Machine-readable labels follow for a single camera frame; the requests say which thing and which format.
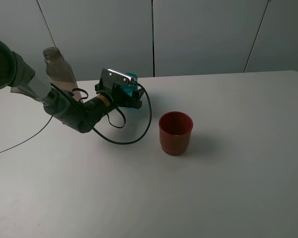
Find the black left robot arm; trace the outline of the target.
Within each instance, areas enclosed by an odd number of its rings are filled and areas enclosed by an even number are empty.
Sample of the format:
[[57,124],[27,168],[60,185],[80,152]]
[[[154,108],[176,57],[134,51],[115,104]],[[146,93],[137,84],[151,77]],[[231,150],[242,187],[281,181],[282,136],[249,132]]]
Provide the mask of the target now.
[[35,75],[35,71],[23,58],[0,41],[0,89],[10,87],[40,102],[44,111],[63,124],[80,132],[88,133],[102,117],[120,107],[139,109],[144,89],[127,93],[125,87],[138,86],[134,77],[102,69],[100,81],[95,85],[97,96],[87,102],[76,101],[74,92],[59,89],[47,79]]

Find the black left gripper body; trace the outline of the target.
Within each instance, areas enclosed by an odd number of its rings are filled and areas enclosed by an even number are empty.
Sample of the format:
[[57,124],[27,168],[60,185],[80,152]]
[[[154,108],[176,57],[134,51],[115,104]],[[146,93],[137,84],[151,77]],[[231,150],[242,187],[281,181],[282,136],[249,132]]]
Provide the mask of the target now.
[[118,83],[113,83],[110,86],[105,86],[104,81],[101,79],[95,85],[97,94],[104,95],[112,105],[116,107],[129,107],[131,96],[125,91],[126,86]]

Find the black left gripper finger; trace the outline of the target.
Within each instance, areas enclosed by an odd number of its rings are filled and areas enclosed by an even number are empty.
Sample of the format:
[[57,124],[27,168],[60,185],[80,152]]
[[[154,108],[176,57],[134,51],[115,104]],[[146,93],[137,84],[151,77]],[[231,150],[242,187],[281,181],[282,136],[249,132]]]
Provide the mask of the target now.
[[142,107],[142,101],[134,98],[124,98],[119,102],[119,107],[140,109]]
[[144,89],[140,88],[137,90],[133,90],[132,92],[132,98],[133,99],[141,99],[141,97],[145,94]]

